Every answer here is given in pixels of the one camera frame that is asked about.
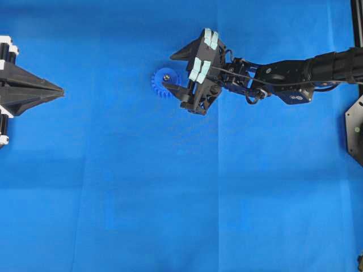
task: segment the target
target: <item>black cable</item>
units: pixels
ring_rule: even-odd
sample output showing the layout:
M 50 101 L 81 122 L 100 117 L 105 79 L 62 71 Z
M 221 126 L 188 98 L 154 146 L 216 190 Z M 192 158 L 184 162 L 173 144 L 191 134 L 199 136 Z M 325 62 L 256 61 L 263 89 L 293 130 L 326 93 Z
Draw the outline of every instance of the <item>black cable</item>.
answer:
M 295 86 L 295 85 L 308 84 L 308 83 L 318 83 L 318 82 L 321 83 L 321 81 L 315 81 L 315 80 L 309 80 L 309 81 L 304 81 L 304 82 L 296 82 L 296 83 L 289 83 L 289 84 L 270 83 L 270 82 L 267 82 L 267 81 L 264 81 L 264 80 L 253 78 L 253 77 L 248 76 L 248 75 L 236 74 L 236 73 L 228 71 L 226 69 L 222 69 L 222 68 L 218 68 L 218 67 L 214 67 L 214 66 L 211 66 L 210 68 L 217 69 L 217 70 L 229 73 L 231 75 L 235 75 L 236 77 L 248 78 L 250 80 L 254 80 L 256 82 L 266 84 L 266 85 L 271 85 L 271 86 L 285 87 L 285 86 Z M 335 80 L 334 82 L 345 83 L 345 81 L 339 81 L 339 80 Z
M 247 103 L 249 103 L 249 105 L 255 105 L 255 104 L 257 104 L 258 101 L 260 101 L 260 96 L 255 97 L 255 100 L 252 101 L 250 99 L 250 95 L 248 94 L 247 90 L 245 91 L 244 96 L 246 97 L 246 101 L 247 101 Z
M 224 56 L 227 55 L 228 52 L 229 52 L 229 58 L 230 58 L 231 62 L 233 62 L 233 51 L 231 49 L 226 50 L 223 55 Z
M 314 92 L 328 92 L 331 90 L 334 90 L 336 87 L 338 87 L 339 84 L 335 84 L 329 88 L 325 88 L 325 89 L 315 89 Z

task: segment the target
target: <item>screw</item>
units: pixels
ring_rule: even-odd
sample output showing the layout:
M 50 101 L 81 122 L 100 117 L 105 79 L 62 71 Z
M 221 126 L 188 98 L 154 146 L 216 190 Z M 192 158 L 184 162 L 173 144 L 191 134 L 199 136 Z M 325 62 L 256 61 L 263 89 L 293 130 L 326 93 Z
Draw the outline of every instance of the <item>screw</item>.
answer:
M 163 79 L 164 79 L 164 81 L 169 81 L 170 76 L 169 75 L 165 75 Z

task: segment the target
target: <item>blue fabric surface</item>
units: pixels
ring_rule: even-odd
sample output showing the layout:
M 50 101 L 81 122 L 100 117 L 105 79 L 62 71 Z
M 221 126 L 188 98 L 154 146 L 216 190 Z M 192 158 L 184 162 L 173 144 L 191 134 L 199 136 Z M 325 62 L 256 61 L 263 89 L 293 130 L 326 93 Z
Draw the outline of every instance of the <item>blue fabric surface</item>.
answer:
M 151 75 L 204 27 L 256 63 L 353 46 L 349 1 L 2 4 L 17 64 L 64 99 L 10 124 L 0 271 L 356 271 L 363 169 L 342 85 L 290 107 L 224 91 L 205 117 Z

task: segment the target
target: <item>blue gear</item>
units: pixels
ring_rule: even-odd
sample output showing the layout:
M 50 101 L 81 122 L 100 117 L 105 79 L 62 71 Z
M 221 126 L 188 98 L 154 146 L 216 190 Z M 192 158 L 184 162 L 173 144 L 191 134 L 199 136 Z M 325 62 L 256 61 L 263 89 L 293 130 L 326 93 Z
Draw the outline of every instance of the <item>blue gear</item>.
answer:
M 171 93 L 163 86 L 163 82 L 179 85 L 179 76 L 171 68 L 161 68 L 151 77 L 151 85 L 155 93 L 161 98 L 169 98 Z

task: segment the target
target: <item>wire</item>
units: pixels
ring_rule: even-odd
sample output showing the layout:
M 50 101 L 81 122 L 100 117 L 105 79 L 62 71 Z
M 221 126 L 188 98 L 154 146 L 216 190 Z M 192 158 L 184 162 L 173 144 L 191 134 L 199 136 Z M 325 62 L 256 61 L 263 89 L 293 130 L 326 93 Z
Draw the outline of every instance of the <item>wire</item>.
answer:
M 336 87 L 338 87 L 338 84 L 335 84 L 329 88 L 325 88 L 325 89 L 315 89 L 314 91 L 315 92 L 328 92 L 328 91 L 331 91 L 331 90 L 334 90 Z
M 255 104 L 257 104 L 257 102 L 258 102 L 258 101 L 260 101 L 260 96 L 255 97 L 255 100 L 254 100 L 254 101 L 252 101 L 252 100 L 250 99 L 250 94 L 248 93 L 248 91 L 246 91 L 246 92 L 244 93 L 244 95 L 245 95 L 245 97 L 246 97 L 246 101 L 247 101 L 247 103 L 249 103 L 249 105 L 255 105 Z
M 231 62 L 233 62 L 233 51 L 231 49 L 226 50 L 223 56 L 227 55 L 228 52 L 229 52 L 229 58 Z
M 308 84 L 308 83 L 318 83 L 318 82 L 321 83 L 321 81 L 315 81 L 315 80 L 304 81 L 304 82 L 296 82 L 296 83 L 289 83 L 289 84 L 270 83 L 270 82 L 267 82 L 267 81 L 264 81 L 264 80 L 253 78 L 253 77 L 248 76 L 248 75 L 236 74 L 236 73 L 228 71 L 226 69 L 222 69 L 222 68 L 218 68 L 218 67 L 214 67 L 214 66 L 211 66 L 210 68 L 213 68 L 213 69 L 216 69 L 216 70 L 219 70 L 219 71 L 223 71 L 223 72 L 226 72 L 226 73 L 231 74 L 231 75 L 235 75 L 236 77 L 248 78 L 250 80 L 254 80 L 256 82 L 266 84 L 266 85 L 271 85 L 271 86 L 285 87 L 285 86 L 295 86 L 295 85 Z M 334 82 L 345 83 L 345 81 L 339 81 L 339 80 L 335 80 Z

